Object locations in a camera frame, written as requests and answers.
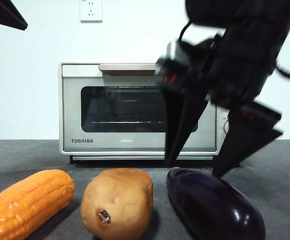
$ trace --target electrical outlet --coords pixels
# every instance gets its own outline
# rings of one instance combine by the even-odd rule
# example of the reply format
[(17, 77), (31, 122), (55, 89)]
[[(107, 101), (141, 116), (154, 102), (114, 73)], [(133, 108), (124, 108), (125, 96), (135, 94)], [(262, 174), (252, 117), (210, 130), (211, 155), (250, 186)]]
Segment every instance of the electrical outlet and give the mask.
[(80, 21), (102, 22), (103, 20), (102, 0), (79, 0), (79, 1), (80, 1)]

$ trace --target gray table surface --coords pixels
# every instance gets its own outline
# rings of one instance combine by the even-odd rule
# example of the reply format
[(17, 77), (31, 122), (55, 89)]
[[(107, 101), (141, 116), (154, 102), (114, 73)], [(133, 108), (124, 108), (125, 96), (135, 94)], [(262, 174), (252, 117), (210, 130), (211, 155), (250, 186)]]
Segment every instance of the gray table surface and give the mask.
[[(148, 172), (154, 184), (153, 215), (141, 240), (189, 240), (193, 237), (174, 212), (167, 195), (168, 168), (149, 163), (69, 164), (58, 151), (57, 140), (0, 140), (0, 192), (11, 184), (45, 169), (66, 171), (76, 183), (70, 205), (60, 211), (29, 240), (96, 240), (85, 229), (80, 203), (87, 184), (104, 169), (132, 167)], [(209, 165), (184, 166), (211, 172)], [(267, 240), (290, 240), (290, 140), (276, 140), (228, 172), (223, 179), (247, 196), (261, 212)]]

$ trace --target white wall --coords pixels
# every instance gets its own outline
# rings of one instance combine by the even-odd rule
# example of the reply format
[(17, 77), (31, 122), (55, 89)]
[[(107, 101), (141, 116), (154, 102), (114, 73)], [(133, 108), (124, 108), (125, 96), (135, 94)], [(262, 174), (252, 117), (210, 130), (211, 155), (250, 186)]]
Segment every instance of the white wall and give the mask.
[[(13, 0), (29, 26), (0, 25), (0, 139), (58, 139), (59, 62), (156, 62), (187, 22), (182, 0), (103, 0), (102, 23), (80, 23), (78, 0)], [(217, 29), (191, 26), (199, 42)], [(290, 68), (290, 35), (279, 62)], [(290, 139), (290, 81), (276, 73), (259, 98), (283, 112)]]

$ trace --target eggplant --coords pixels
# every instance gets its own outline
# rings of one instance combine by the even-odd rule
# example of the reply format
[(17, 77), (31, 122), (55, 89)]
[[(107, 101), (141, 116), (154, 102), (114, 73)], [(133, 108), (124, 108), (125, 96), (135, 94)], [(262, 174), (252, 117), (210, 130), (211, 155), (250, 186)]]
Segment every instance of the eggplant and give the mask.
[(224, 180), (173, 167), (166, 185), (176, 212), (199, 239), (265, 239), (265, 225), (258, 209)]

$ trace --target orange corn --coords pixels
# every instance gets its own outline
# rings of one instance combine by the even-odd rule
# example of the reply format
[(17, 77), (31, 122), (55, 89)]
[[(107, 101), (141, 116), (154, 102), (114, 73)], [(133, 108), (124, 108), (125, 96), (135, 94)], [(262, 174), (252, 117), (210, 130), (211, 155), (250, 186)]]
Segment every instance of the orange corn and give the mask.
[(23, 240), (66, 207), (75, 183), (62, 170), (44, 170), (0, 193), (0, 240)]

